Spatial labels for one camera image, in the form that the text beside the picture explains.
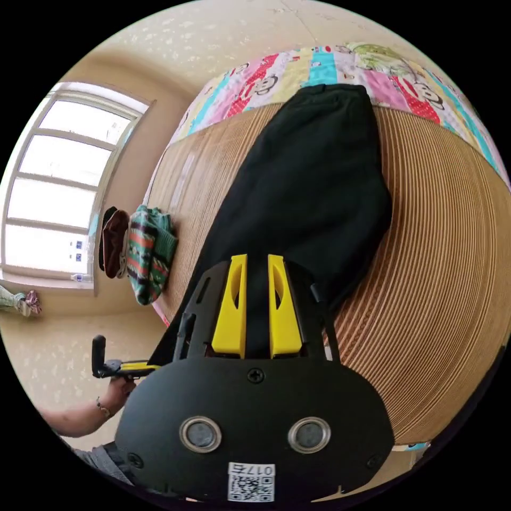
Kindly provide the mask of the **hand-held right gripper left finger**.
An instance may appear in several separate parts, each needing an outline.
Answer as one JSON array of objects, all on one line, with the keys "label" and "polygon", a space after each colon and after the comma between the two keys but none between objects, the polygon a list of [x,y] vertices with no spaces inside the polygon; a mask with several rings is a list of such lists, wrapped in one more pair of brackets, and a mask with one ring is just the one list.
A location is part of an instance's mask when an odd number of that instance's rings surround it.
[{"label": "hand-held right gripper left finger", "polygon": [[217,355],[245,357],[247,262],[246,254],[235,255],[230,260],[211,342],[211,347]]}]

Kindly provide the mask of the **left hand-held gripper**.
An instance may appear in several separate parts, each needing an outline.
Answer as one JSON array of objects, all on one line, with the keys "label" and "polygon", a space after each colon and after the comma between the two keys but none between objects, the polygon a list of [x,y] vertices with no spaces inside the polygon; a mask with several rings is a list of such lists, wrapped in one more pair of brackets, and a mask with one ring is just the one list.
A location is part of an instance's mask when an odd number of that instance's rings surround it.
[{"label": "left hand-held gripper", "polygon": [[92,361],[92,374],[98,379],[124,377],[127,380],[137,380],[148,376],[159,368],[159,365],[150,364],[147,360],[123,362],[112,359]]}]

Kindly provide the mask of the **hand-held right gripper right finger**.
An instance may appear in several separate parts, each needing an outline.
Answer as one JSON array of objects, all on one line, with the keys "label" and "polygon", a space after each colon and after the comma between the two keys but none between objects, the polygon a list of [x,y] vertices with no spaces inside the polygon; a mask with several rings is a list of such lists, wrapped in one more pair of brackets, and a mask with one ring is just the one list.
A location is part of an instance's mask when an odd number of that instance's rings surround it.
[{"label": "hand-held right gripper right finger", "polygon": [[282,256],[268,256],[268,284],[270,357],[296,356],[301,351],[302,339]]}]

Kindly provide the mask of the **person's left hand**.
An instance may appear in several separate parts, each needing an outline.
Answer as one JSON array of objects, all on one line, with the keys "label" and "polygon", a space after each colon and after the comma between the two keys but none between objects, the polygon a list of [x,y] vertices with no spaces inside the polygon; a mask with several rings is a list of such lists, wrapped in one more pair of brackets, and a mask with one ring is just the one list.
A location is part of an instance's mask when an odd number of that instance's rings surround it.
[{"label": "person's left hand", "polygon": [[135,388],[135,381],[113,377],[108,383],[105,395],[100,398],[101,405],[108,410],[110,416],[114,416],[124,407]]}]

